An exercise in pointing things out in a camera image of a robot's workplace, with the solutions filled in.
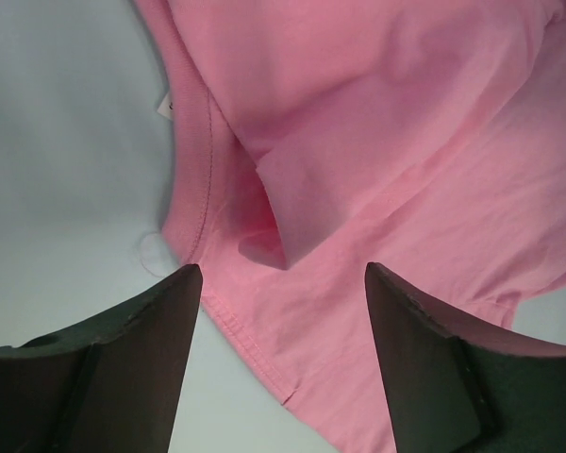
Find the pink fabric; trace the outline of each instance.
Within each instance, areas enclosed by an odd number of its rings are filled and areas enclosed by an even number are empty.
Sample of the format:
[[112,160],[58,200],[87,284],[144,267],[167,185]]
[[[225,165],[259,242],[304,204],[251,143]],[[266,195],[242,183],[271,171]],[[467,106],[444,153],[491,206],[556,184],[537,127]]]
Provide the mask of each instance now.
[[566,3],[137,1],[206,310],[340,451],[394,451],[368,261],[505,327],[566,284]]

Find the pink cloth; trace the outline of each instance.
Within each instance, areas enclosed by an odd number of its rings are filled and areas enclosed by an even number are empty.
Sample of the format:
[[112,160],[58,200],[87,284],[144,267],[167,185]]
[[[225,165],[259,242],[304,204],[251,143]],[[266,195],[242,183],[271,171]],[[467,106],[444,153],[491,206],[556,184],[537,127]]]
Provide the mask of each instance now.
[[340,451],[394,451],[368,261],[505,327],[566,284],[566,2],[137,1],[204,307]]

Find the garment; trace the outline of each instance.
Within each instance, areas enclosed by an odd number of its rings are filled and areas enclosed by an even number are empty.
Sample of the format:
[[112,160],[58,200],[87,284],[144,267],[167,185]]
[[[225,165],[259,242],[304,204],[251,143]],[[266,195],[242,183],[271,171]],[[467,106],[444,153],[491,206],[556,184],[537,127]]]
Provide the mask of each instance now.
[[340,451],[394,451],[368,261],[504,327],[566,284],[566,5],[137,1],[205,309]]

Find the table surface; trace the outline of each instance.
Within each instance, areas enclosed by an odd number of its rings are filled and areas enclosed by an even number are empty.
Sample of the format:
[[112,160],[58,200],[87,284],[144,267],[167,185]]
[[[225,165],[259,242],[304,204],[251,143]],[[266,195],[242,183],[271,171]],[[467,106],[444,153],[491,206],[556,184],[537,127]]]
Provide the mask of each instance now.
[[[172,123],[156,114],[166,92],[127,0],[0,1],[0,345],[69,326],[176,268],[156,234],[174,158]],[[566,343],[566,290],[523,304],[516,328]],[[335,450],[201,311],[171,451]]]

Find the clothing tag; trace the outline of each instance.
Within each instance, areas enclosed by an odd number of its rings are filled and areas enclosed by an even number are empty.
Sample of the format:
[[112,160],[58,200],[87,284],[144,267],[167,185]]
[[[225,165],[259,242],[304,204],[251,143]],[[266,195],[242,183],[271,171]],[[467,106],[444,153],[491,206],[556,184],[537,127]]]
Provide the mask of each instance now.
[[161,104],[158,107],[158,113],[161,116],[172,120],[172,99],[170,98],[170,92],[167,92]]

